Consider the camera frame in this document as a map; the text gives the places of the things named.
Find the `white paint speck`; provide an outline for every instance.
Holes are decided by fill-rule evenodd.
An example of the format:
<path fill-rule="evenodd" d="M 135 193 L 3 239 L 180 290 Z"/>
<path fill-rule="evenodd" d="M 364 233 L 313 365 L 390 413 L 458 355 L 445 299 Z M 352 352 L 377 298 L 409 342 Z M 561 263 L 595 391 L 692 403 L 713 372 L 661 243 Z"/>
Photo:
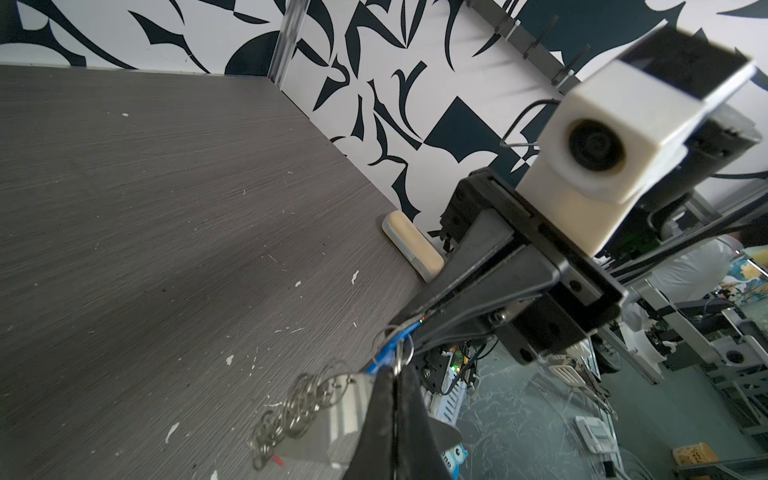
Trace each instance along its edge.
<path fill-rule="evenodd" d="M 176 432 L 177 428 L 179 428 L 179 422 L 174 423 L 173 426 L 171 426 L 170 430 L 168 430 L 168 435 L 165 436 L 166 443 L 168 443 L 168 439 L 170 438 L 171 435 L 174 434 L 174 432 Z"/>

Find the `floor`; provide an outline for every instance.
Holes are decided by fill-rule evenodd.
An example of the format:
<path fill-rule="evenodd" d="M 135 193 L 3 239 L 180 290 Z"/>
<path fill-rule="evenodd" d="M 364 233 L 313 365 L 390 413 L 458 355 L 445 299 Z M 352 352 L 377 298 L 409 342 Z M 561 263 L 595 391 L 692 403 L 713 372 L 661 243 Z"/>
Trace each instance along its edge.
<path fill-rule="evenodd" d="M 0 67 L 0 170 L 0 478 L 339 477 L 249 432 L 420 279 L 267 79 Z"/>
<path fill-rule="evenodd" d="M 674 480 L 676 447 L 707 443 L 721 460 L 764 455 L 760 445 L 740 431 L 726 400 L 697 368 L 664 371 L 665 380 L 652 386 L 629 366 L 603 376 L 619 444 L 633 452 L 656 480 Z"/>

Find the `black cable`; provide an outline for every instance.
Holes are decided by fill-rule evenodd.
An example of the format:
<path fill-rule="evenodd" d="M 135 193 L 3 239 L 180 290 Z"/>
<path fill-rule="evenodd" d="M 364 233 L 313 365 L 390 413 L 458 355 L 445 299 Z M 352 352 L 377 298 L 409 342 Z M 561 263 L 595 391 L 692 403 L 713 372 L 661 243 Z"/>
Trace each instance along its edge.
<path fill-rule="evenodd" d="M 768 180 L 768 170 L 753 174 L 711 174 L 710 177 L 723 178 L 724 180 L 750 180 L 753 178 Z"/>
<path fill-rule="evenodd" d="M 716 296 L 713 296 L 712 298 L 710 298 L 709 300 L 707 300 L 707 302 L 704 304 L 704 308 L 703 308 L 703 310 L 701 311 L 701 316 L 704 316 L 704 315 L 706 315 L 706 314 L 707 314 L 707 307 L 710 305 L 710 303 L 712 303 L 712 300 L 716 300 L 717 298 L 718 298 L 718 297 L 716 297 Z"/>
<path fill-rule="evenodd" d="M 485 350 L 485 345 L 483 345 L 480 348 L 478 348 L 477 352 L 475 352 L 475 354 L 472 355 L 472 357 L 469 359 L 469 361 L 462 366 L 462 368 L 461 368 L 462 371 L 457 373 L 456 376 L 453 377 L 453 380 L 451 381 L 451 386 L 448 387 L 448 392 L 443 392 L 442 390 L 440 390 L 440 394 L 441 395 L 445 396 L 445 395 L 450 395 L 451 394 L 451 392 L 453 391 L 453 387 L 455 387 L 456 384 L 458 383 L 458 381 L 463 378 L 463 373 L 465 371 L 469 370 L 469 368 L 472 366 L 472 364 L 477 361 L 478 355 L 480 355 L 482 353 L 482 351 Z"/>
<path fill-rule="evenodd" d="M 496 348 L 497 345 L 498 345 L 498 339 L 496 339 L 496 342 L 493 344 L 493 346 L 491 346 L 491 349 L 485 355 L 478 357 L 478 359 L 475 361 L 478 362 L 484 359 L 486 356 L 491 355 L 491 352 L 493 352 L 493 349 Z"/>
<path fill-rule="evenodd" d="M 699 229 L 693 235 L 682 239 L 674 245 L 667 247 L 666 249 L 655 253 L 654 255 L 641 260 L 639 262 L 632 263 L 631 265 L 620 266 L 609 273 L 622 283 L 626 283 L 630 280 L 637 278 L 638 276 L 646 273 L 648 270 L 652 270 L 659 263 L 666 260 L 672 254 L 685 250 L 686 248 L 700 242 L 701 240 L 716 237 L 724 232 L 732 229 L 731 224 L 744 218 L 747 214 L 751 213 L 756 208 L 760 207 L 768 201 L 768 194 L 764 194 L 755 200 L 752 200 L 747 205 L 721 217 L 714 222 L 706 225 L 704 228 Z"/>
<path fill-rule="evenodd" d="M 560 101 L 559 100 L 555 100 L 554 98 L 545 98 L 543 100 L 537 100 L 537 101 L 533 102 L 532 104 L 530 104 L 529 106 L 527 106 L 526 108 L 524 108 L 523 112 L 521 112 L 518 115 L 518 117 L 515 119 L 515 121 L 512 122 L 512 126 L 509 128 L 509 130 L 507 130 L 507 133 L 504 134 L 504 136 L 502 137 L 502 140 L 499 142 L 499 145 L 501 145 L 502 147 L 505 146 L 505 143 L 506 143 L 505 140 L 507 139 L 509 134 L 512 133 L 512 130 L 517 126 L 518 123 L 520 123 L 520 120 L 522 120 L 523 117 L 525 116 L 525 114 L 527 114 L 529 111 L 531 111 L 531 109 L 533 107 L 537 107 L 538 105 L 547 105 L 547 104 L 549 104 L 549 105 L 559 105 Z"/>

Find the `camera lens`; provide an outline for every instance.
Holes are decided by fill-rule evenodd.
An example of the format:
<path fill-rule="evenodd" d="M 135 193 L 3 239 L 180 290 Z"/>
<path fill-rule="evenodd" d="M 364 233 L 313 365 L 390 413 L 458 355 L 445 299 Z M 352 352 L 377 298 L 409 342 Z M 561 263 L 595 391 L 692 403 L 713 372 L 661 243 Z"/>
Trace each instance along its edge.
<path fill-rule="evenodd" d="M 576 125 L 568 146 L 574 159 L 592 171 L 608 170 L 624 157 L 619 137 L 606 125 L 594 120 L 582 120 Z"/>

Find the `screw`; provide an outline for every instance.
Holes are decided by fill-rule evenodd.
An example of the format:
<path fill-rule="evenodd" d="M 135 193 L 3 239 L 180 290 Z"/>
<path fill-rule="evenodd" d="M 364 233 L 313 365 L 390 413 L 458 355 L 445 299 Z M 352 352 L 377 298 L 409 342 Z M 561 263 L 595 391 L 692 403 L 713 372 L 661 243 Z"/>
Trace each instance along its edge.
<path fill-rule="evenodd" d="M 507 311 L 504 309 L 496 310 L 493 312 L 493 319 L 496 320 L 498 323 L 504 323 L 509 318 L 509 315 L 507 314 Z"/>

